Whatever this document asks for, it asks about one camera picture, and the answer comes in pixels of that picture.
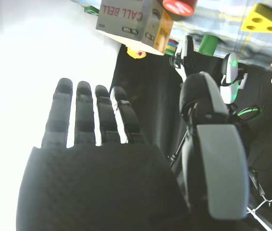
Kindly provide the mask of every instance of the yellow triangular block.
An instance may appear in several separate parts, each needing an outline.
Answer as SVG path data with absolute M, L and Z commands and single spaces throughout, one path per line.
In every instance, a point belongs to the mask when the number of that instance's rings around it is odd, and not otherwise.
M 254 5 L 243 21 L 241 30 L 272 33 L 272 9 L 263 4 Z

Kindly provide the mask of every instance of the cardboard box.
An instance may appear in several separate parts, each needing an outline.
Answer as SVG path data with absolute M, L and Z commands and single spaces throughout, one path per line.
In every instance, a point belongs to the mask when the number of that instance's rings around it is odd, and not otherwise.
M 103 0 L 96 29 L 135 51 L 164 55 L 172 26 L 156 0 Z

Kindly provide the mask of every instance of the red round container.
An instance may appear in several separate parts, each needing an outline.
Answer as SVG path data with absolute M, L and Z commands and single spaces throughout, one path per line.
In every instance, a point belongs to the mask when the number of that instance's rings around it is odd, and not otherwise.
M 197 0 L 163 0 L 166 10 L 182 16 L 192 15 L 196 4 Z

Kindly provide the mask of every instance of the white wall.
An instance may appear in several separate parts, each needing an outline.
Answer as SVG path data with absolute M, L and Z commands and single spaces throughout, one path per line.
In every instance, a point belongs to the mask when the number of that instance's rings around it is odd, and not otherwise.
M 57 81 L 70 78 L 74 92 L 81 80 L 110 87 L 120 44 L 96 32 L 96 20 L 69 0 L 0 1 L 0 230 L 15 230 L 23 171 Z

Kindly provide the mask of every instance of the plaid tablecloth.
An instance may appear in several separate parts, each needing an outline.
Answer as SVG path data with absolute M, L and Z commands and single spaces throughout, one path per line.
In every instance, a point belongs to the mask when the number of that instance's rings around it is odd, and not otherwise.
M 234 51 L 242 63 L 271 69 L 272 34 L 245 32 L 240 29 L 256 3 L 272 8 L 272 0 L 198 0 L 194 15 L 174 23 L 171 37 L 180 40 L 190 34 L 197 50 L 203 35 L 215 35 L 221 42 L 214 56 L 224 57 Z

